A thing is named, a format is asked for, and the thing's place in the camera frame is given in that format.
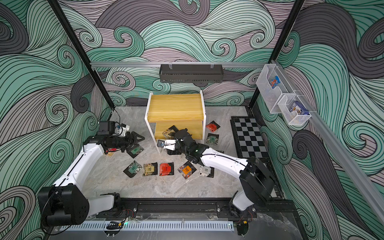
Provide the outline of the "yellow tea bag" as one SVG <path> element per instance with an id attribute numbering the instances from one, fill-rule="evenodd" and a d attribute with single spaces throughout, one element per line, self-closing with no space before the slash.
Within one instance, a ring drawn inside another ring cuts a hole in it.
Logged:
<path id="1" fill-rule="evenodd" d="M 175 138 L 175 133 L 177 133 L 179 130 L 175 126 L 171 126 L 168 129 L 164 130 L 162 132 L 163 137 L 166 140 L 173 140 Z"/>
<path id="2" fill-rule="evenodd" d="M 143 176 L 155 176 L 158 174 L 158 163 L 149 163 L 143 165 Z"/>

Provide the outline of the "jasmine tea bag shelf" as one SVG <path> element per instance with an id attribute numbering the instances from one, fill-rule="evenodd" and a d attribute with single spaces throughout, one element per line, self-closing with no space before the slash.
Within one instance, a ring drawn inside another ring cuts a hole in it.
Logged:
<path id="1" fill-rule="evenodd" d="M 129 156 L 131 156 L 133 159 L 136 158 L 143 151 L 144 151 L 144 148 L 142 146 L 140 146 L 139 144 L 130 145 L 126 149 L 127 154 Z"/>

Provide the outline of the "jasmine tea bag front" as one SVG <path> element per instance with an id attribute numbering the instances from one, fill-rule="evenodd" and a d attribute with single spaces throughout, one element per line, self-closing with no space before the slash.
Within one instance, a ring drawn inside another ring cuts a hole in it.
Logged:
<path id="1" fill-rule="evenodd" d="M 219 142 L 219 135 L 209 133 L 206 138 L 206 143 L 209 145 L 217 145 Z"/>

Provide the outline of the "orange floral tea bag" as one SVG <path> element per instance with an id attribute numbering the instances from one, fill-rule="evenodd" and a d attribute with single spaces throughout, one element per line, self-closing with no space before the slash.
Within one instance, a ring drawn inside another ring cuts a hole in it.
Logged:
<path id="1" fill-rule="evenodd" d="M 194 165 L 189 161 L 178 168 L 178 172 L 183 175 L 185 180 L 187 180 L 196 170 Z"/>

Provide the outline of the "red tea bag shelf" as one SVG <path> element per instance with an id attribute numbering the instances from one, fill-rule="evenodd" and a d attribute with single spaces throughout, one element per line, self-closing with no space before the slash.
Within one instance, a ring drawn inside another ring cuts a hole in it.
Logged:
<path id="1" fill-rule="evenodd" d="M 162 163 L 160 164 L 159 176 L 173 176 L 174 175 L 174 163 Z"/>
<path id="2" fill-rule="evenodd" d="M 206 125 L 206 128 L 211 131 L 212 133 L 214 133 L 215 131 L 217 131 L 221 126 L 216 123 L 215 121 L 211 121 L 209 124 Z"/>

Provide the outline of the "red tea bag top shelf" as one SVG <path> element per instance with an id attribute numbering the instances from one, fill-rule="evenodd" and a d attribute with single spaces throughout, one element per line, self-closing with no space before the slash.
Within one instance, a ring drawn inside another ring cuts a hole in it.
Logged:
<path id="1" fill-rule="evenodd" d="M 162 163 L 160 164 L 159 176 L 173 176 L 174 175 L 174 163 Z"/>

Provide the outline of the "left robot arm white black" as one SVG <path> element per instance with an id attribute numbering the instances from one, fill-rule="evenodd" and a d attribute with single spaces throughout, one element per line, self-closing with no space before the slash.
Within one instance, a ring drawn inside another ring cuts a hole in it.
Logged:
<path id="1" fill-rule="evenodd" d="M 72 226 L 82 224 L 86 218 L 101 212 L 119 216 L 123 212 L 120 195 L 104 194 L 86 198 L 85 181 L 102 155 L 110 150 L 122 152 L 137 145 L 145 138 L 136 132 L 125 136 L 96 135 L 86 139 L 83 149 L 69 168 L 50 187 L 38 193 L 42 227 Z"/>

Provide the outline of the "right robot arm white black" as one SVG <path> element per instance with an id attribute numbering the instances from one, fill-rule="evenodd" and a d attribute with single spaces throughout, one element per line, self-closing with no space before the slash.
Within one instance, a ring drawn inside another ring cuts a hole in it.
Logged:
<path id="1" fill-rule="evenodd" d="M 266 206 L 275 187 L 275 180 L 258 158 L 241 159 L 220 153 L 197 143 L 187 129 L 176 132 L 175 140 L 175 150 L 184 154 L 188 161 L 220 170 L 240 181 L 242 190 L 232 198 L 235 209 L 243 212 L 253 205 Z"/>

